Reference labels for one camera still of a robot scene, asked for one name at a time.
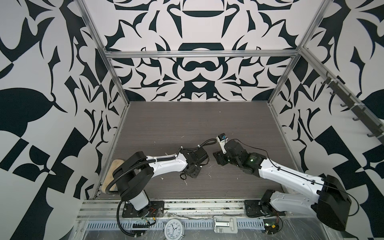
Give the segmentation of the red key tag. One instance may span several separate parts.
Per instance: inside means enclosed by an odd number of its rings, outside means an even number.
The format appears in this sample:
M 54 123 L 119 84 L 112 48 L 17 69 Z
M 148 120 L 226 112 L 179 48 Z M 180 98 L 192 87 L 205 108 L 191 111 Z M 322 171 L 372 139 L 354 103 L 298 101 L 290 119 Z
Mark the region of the red key tag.
M 186 173 L 181 173 L 180 178 L 181 178 L 181 180 L 185 181 L 187 179 Z

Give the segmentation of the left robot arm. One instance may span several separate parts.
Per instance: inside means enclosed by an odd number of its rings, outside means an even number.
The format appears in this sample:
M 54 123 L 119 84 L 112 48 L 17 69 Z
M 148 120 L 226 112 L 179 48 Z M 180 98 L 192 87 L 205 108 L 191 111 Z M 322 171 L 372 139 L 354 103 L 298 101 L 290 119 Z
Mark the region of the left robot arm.
M 114 160 L 102 185 L 107 195 L 119 195 L 139 212 L 147 212 L 151 202 L 145 187 L 157 176 L 177 172 L 184 180 L 197 178 L 201 168 L 209 163 L 208 153 L 202 148 L 183 149 L 166 156 L 146 156 L 136 152 L 127 160 Z

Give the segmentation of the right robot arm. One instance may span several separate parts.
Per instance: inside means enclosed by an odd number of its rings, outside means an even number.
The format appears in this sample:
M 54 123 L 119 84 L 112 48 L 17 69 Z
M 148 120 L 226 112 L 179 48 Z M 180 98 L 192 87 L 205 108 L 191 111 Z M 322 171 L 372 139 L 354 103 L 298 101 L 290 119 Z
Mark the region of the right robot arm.
M 348 194 L 339 179 L 307 175 L 272 161 L 268 155 L 248 153 L 244 143 L 217 136 L 221 150 L 214 153 L 221 166 L 237 166 L 245 174 L 271 180 L 293 191 L 284 194 L 268 190 L 259 205 L 262 212 L 296 212 L 315 216 L 324 225 L 343 232 L 346 230 L 350 209 L 355 198 Z

